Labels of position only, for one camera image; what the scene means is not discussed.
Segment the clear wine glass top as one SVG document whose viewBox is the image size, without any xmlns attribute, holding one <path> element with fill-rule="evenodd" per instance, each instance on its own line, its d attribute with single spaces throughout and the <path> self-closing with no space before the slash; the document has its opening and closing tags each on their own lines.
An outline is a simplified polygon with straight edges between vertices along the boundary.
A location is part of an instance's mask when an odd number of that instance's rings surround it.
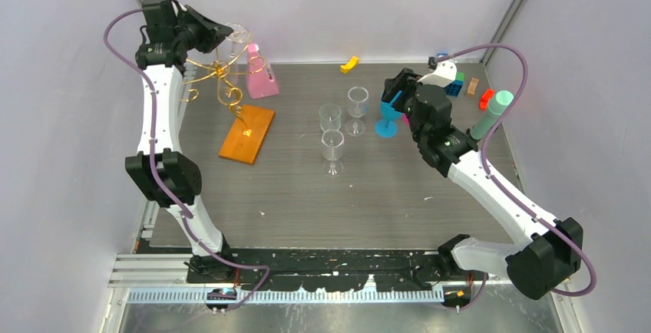
<svg viewBox="0 0 651 333">
<path fill-rule="evenodd" d="M 244 25 L 227 22 L 226 26 L 233 29 L 233 32 L 226 37 L 228 44 L 226 79 L 233 85 L 239 85 L 246 79 L 245 74 L 248 72 L 248 63 L 245 61 L 245 57 L 252 37 L 249 29 Z"/>
</svg>

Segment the clear wine glass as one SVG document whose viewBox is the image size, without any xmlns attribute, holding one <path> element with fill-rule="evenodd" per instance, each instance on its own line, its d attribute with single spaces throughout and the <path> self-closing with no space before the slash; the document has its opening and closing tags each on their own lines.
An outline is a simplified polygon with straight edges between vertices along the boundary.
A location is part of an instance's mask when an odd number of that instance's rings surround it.
<svg viewBox="0 0 651 333">
<path fill-rule="evenodd" d="M 347 112 L 350 119 L 345 123 L 345 131 L 352 137 L 365 132 L 363 117 L 368 113 L 369 93 L 365 87 L 351 87 L 347 93 Z"/>
<path fill-rule="evenodd" d="M 322 132 L 328 130 L 340 130 L 341 128 L 341 107 L 337 104 L 323 104 L 319 108 L 319 126 Z"/>
<path fill-rule="evenodd" d="M 326 130 L 321 137 L 321 149 L 324 162 L 323 170 L 329 176 L 338 176 L 343 171 L 341 161 L 344 152 L 345 137 L 339 130 Z"/>
<path fill-rule="evenodd" d="M 227 22 L 226 26 L 233 29 L 233 32 L 226 37 L 228 44 L 226 79 L 233 85 L 239 85 L 246 79 L 245 74 L 248 72 L 248 63 L 245 61 L 245 57 L 252 37 L 249 29 L 244 25 Z"/>
</svg>

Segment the blue wine glass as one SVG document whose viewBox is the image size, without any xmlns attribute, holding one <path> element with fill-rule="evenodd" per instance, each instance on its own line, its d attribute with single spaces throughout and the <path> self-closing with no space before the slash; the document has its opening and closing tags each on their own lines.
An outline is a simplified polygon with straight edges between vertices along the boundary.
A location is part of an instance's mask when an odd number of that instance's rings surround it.
<svg viewBox="0 0 651 333">
<path fill-rule="evenodd" d="M 380 114 L 382 118 L 375 124 L 375 132 L 383 138 L 390 138 L 397 134 L 398 126 L 396 121 L 402 119 L 403 113 L 398 112 L 392 104 L 400 97 L 401 92 L 398 92 L 389 103 L 384 101 L 380 102 Z"/>
</svg>

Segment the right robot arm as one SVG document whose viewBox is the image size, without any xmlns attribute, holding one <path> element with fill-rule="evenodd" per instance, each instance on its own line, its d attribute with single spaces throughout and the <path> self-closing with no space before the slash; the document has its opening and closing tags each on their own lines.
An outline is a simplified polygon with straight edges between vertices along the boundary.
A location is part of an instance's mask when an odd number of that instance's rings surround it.
<svg viewBox="0 0 651 333">
<path fill-rule="evenodd" d="M 499 275 L 538 300 L 579 271 L 583 227 L 538 207 L 481 159 L 476 140 L 452 124 L 452 102 L 437 86 L 440 80 L 437 72 L 421 76 L 404 68 L 385 80 L 381 100 L 405 114 L 423 160 L 477 200 L 511 242 L 459 234 L 438 247 L 439 272 L 452 280 L 466 271 Z"/>
</svg>

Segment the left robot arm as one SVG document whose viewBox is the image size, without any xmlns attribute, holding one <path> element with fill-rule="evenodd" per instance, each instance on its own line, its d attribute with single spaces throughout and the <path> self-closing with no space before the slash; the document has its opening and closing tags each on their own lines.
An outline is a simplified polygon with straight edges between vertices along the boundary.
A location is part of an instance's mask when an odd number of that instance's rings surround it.
<svg viewBox="0 0 651 333">
<path fill-rule="evenodd" d="M 130 66 L 144 90 L 142 137 L 125 170 L 146 199 L 166 210 L 190 242 L 189 282 L 228 282 L 236 274 L 229 246 L 201 199 L 199 167 L 184 156 L 178 125 L 189 51 L 213 51 L 232 33 L 177 0 L 144 0 L 142 42 Z"/>
</svg>

